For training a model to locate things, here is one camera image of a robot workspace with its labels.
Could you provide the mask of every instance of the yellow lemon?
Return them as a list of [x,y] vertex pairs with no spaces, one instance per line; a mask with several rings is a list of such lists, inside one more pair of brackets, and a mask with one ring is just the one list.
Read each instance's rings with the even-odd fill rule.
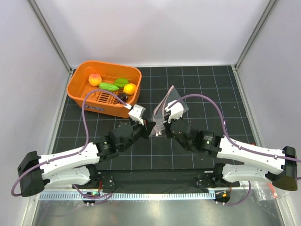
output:
[[123,92],[128,95],[133,95],[136,92],[137,86],[135,84],[129,83],[124,86]]

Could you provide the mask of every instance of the blue label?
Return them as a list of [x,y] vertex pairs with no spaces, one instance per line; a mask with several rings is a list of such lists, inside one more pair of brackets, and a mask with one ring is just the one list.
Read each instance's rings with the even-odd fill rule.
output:
[[91,107],[91,106],[89,106],[89,105],[85,105],[85,108],[90,108],[90,109],[94,109],[94,110],[98,110],[98,111],[104,112],[104,109],[99,108],[99,107]]

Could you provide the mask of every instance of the toy food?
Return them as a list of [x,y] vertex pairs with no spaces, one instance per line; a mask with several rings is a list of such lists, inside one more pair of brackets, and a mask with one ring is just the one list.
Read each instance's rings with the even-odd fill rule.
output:
[[99,74],[90,74],[89,75],[89,84],[91,86],[98,86],[99,83],[102,82],[102,78],[100,77]]
[[116,85],[114,85],[112,83],[108,83],[108,82],[101,82],[99,84],[99,88],[100,89],[105,89],[105,90],[108,90],[108,91],[113,91],[113,92],[115,92],[115,91],[117,91],[119,89],[118,86],[116,86]]
[[129,83],[124,86],[123,92],[128,95],[133,95],[136,92],[137,86],[135,84]]
[[124,87],[125,85],[127,85],[129,83],[128,80],[126,79],[116,79],[114,81],[114,85],[118,86],[118,87]]
[[118,97],[119,97],[122,101],[124,101],[124,102],[126,102],[126,101],[128,100],[128,96],[127,96],[127,94],[125,94],[125,93],[120,93],[120,94],[118,95]]

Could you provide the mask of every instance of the metal beam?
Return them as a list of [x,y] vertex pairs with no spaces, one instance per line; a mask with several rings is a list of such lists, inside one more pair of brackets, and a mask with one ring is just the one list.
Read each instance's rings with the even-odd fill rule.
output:
[[265,22],[267,21],[269,15],[271,14],[272,10],[275,8],[276,4],[279,2],[279,0],[269,0],[266,8],[264,9],[259,21],[257,22],[257,25],[255,26],[248,42],[246,43],[244,50],[240,54],[237,63],[235,64],[235,68],[238,69],[244,58],[246,57],[249,49],[253,45],[255,39],[257,38],[258,34],[260,33],[261,29],[263,28]]
[[37,20],[39,21],[39,23],[41,24],[44,32],[46,33],[49,41],[51,42],[52,46],[54,47],[54,49],[56,50],[57,54],[59,55],[61,61],[63,62],[64,66],[66,67],[68,73],[71,72],[71,67],[64,55],[64,53],[62,52],[59,44],[57,43],[50,27],[48,26],[46,19],[44,18],[39,6],[37,5],[35,0],[26,0],[28,2],[28,4],[30,5],[30,7],[32,8],[32,11],[34,12],[35,16],[37,17]]

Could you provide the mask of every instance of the reflective floor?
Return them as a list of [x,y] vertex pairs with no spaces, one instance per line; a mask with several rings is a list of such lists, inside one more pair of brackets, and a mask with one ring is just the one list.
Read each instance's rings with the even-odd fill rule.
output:
[[[245,194],[246,191],[233,190],[230,202],[241,200]],[[53,217],[54,214],[67,215]],[[276,201],[257,201],[252,192],[246,202],[238,206],[222,206],[212,200],[107,202],[94,207],[83,206],[79,201],[40,201],[33,225],[283,226],[284,223]]]

